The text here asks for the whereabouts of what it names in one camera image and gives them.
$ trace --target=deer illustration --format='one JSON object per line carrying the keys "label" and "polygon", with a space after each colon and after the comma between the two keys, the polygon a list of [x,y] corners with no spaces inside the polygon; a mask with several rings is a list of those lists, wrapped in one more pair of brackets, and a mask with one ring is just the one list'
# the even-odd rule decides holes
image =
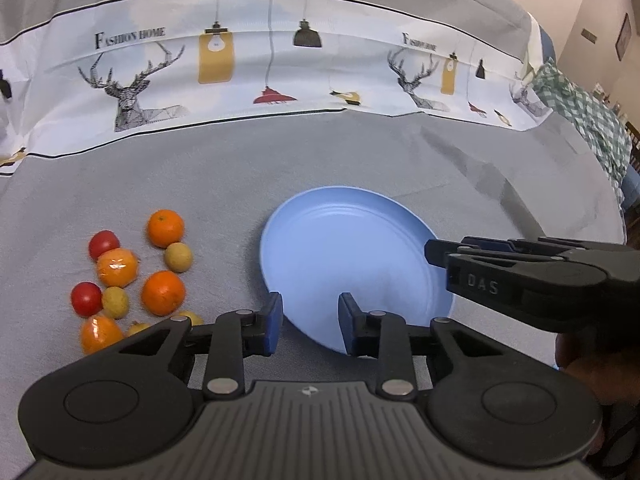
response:
{"label": "deer illustration", "polygon": [[386,55],[386,62],[389,63],[389,68],[393,70],[396,74],[398,74],[398,84],[400,85],[400,88],[402,88],[402,91],[404,91],[405,94],[409,94],[409,96],[411,97],[411,99],[414,100],[414,103],[418,108],[423,108],[425,110],[440,110],[443,112],[448,112],[449,107],[447,107],[446,104],[441,103],[439,101],[431,101],[429,99],[418,97],[414,93],[415,89],[417,89],[418,86],[420,86],[420,82],[422,81],[422,79],[425,79],[430,75],[432,75],[438,68],[438,65],[440,64],[440,62],[437,61],[436,64],[434,65],[433,54],[429,54],[429,68],[425,70],[424,63],[423,63],[422,68],[420,69],[420,73],[417,74],[411,81],[407,81],[406,72],[402,68],[402,66],[404,65],[404,59],[401,59],[399,62],[397,62],[398,56],[405,50],[406,48],[401,48],[395,54],[393,54],[392,51],[390,50],[389,53]]}
{"label": "deer illustration", "polygon": [[512,85],[510,87],[511,90],[511,98],[513,102],[517,105],[520,104],[524,106],[527,111],[533,115],[534,117],[543,117],[548,111],[549,108],[542,104],[542,102],[534,102],[532,103],[529,100],[529,87],[523,84],[520,85],[520,88],[516,90],[516,85]]}
{"label": "deer illustration", "polygon": [[118,100],[118,111],[116,114],[114,128],[116,132],[122,132],[130,128],[135,128],[136,126],[142,126],[143,124],[157,123],[159,121],[173,119],[188,113],[187,108],[181,105],[169,106],[167,108],[144,109],[141,108],[138,103],[138,95],[140,92],[148,88],[151,83],[147,77],[178,61],[184,52],[183,45],[178,55],[174,58],[172,53],[159,41],[156,41],[156,43],[164,51],[164,61],[154,67],[151,60],[149,60],[149,64],[146,69],[136,74],[131,85],[126,87],[121,86],[117,81],[111,80],[111,77],[113,76],[113,68],[109,69],[109,75],[107,76],[106,81],[103,82],[102,78],[98,77],[96,67],[100,62],[102,54],[100,54],[98,59],[95,60],[95,63],[91,65],[89,77],[85,76],[82,69],[78,67],[78,72],[80,72],[82,79],[84,79],[89,86],[92,88],[102,88],[107,95],[115,97]]}

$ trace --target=picture frame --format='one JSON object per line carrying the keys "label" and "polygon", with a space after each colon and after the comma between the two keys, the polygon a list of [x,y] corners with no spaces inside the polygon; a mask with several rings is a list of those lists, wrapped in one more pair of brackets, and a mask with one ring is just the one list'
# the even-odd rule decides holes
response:
{"label": "picture frame", "polygon": [[633,31],[631,29],[631,20],[629,19],[629,13],[627,12],[625,14],[625,21],[622,23],[622,28],[620,29],[620,34],[618,35],[618,40],[616,41],[616,53],[618,54],[618,59],[620,61],[625,57],[626,50],[629,47],[632,36]]}

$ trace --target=blue fabric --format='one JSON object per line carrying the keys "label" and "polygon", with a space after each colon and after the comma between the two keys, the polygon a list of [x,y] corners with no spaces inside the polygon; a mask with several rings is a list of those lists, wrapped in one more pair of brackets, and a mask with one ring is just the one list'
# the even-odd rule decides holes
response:
{"label": "blue fabric", "polygon": [[622,211],[627,211],[640,198],[640,174],[631,165],[629,165],[620,187],[625,196]]}
{"label": "blue fabric", "polygon": [[542,27],[540,27],[540,36],[542,37],[542,61],[545,63],[549,61],[549,59],[553,59],[554,62],[557,61],[554,42]]}

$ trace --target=red lamp print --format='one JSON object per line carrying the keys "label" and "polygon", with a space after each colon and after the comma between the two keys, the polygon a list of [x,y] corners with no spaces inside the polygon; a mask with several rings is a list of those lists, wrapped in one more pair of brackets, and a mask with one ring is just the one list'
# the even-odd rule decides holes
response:
{"label": "red lamp print", "polygon": [[271,9],[272,8],[273,8],[273,0],[269,0],[268,25],[269,25],[269,47],[271,49],[271,59],[269,60],[269,64],[267,65],[267,72],[264,75],[264,90],[262,91],[262,95],[254,99],[254,105],[280,104],[280,103],[286,103],[287,101],[297,101],[295,97],[281,94],[280,92],[275,91],[273,88],[270,88],[269,86],[269,74],[271,72],[271,66],[273,65],[273,59],[275,58],[275,50],[273,48],[273,28],[271,27]]}

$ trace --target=ribbed gray surface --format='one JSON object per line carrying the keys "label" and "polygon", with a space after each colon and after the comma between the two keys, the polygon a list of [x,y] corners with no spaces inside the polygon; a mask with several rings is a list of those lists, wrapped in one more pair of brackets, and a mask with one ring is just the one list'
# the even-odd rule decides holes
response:
{"label": "ribbed gray surface", "polygon": [[[314,386],[309,395],[305,388]],[[364,383],[258,382],[251,394],[209,404],[174,448],[100,472],[41,462],[22,480],[593,480],[580,463],[515,472],[448,449],[413,405],[381,400]]]}

